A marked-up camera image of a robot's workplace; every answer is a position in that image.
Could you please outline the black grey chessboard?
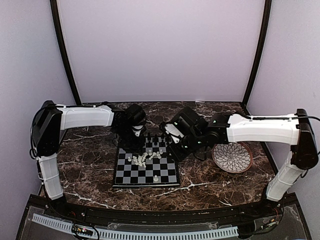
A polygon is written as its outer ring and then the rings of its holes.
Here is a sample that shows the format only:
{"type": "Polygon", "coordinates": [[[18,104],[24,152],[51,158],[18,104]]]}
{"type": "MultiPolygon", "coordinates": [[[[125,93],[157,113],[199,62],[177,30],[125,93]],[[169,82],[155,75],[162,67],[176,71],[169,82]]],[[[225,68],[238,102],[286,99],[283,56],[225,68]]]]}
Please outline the black grey chessboard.
{"type": "Polygon", "coordinates": [[[117,149],[113,188],[179,187],[178,163],[171,159],[167,146],[170,137],[147,136],[142,155],[134,156],[122,148],[117,149]]]}

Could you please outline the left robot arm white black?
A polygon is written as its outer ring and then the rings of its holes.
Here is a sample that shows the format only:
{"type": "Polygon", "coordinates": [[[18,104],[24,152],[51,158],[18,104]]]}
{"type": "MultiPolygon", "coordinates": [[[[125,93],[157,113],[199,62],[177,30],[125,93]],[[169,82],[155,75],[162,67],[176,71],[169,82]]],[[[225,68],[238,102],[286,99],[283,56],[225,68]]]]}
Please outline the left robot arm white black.
{"type": "Polygon", "coordinates": [[[93,105],[62,105],[51,100],[43,103],[32,119],[29,155],[36,160],[39,179],[47,197],[53,201],[51,210],[60,218],[67,218],[70,206],[64,196],[58,170],[58,151],[62,131],[83,127],[107,127],[119,137],[119,146],[138,153],[144,145],[147,116],[134,103],[122,109],[110,102],[93,105]]]}

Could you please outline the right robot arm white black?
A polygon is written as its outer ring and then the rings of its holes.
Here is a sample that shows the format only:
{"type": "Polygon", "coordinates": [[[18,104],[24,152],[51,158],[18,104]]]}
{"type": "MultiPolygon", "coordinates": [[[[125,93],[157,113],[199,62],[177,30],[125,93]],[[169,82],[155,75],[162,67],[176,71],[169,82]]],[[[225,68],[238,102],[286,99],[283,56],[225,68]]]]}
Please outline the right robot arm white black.
{"type": "Polygon", "coordinates": [[[312,116],[299,108],[296,113],[278,116],[254,116],[242,113],[216,113],[206,121],[190,107],[183,108],[160,130],[172,138],[168,151],[175,161],[183,161],[201,148],[238,142],[281,143],[290,146],[287,159],[268,183],[264,199],[255,205],[255,213],[266,217],[302,173],[319,162],[312,116]]]}

